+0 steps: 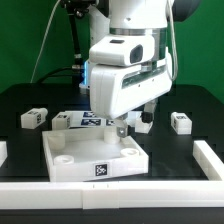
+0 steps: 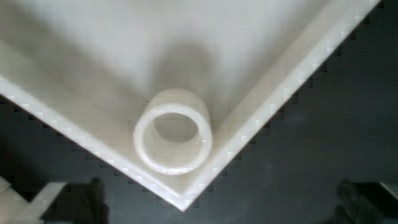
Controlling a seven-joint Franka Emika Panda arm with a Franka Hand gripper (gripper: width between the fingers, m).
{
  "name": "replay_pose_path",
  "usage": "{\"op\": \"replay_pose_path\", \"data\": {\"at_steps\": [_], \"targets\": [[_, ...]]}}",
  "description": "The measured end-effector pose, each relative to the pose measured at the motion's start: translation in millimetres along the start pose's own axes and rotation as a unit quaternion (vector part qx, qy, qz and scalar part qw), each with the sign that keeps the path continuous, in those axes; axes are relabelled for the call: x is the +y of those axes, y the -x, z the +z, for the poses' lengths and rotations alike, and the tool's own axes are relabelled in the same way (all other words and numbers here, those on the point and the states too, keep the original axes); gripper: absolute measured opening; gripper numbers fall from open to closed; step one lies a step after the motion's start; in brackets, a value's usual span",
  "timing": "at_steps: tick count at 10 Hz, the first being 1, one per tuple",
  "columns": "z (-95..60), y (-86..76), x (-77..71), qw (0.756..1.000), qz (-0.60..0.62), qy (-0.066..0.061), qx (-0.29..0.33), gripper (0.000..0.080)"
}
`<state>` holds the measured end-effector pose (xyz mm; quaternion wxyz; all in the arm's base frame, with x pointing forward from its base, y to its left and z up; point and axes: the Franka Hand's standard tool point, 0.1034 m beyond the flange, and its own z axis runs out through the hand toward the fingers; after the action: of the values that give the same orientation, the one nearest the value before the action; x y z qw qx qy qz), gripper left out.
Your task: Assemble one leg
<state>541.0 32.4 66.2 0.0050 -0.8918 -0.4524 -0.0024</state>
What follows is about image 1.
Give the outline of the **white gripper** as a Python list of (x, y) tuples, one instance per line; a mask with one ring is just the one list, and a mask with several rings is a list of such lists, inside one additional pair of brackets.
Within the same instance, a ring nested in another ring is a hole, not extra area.
[(90, 78), (91, 110), (101, 118), (116, 118), (117, 135), (125, 138), (128, 134), (126, 113), (146, 103), (141, 119), (143, 123), (151, 123), (157, 106), (154, 99), (170, 91), (171, 74), (170, 55), (160, 60), (154, 71), (148, 72), (142, 72), (140, 65), (124, 68), (96, 65)]

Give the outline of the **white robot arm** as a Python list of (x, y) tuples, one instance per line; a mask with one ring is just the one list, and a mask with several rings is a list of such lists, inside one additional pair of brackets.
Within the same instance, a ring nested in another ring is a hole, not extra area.
[(109, 0), (109, 32), (89, 50), (92, 112), (128, 135), (127, 113), (142, 106), (153, 120), (156, 99), (170, 91), (178, 73), (174, 24), (189, 18), (201, 0)]

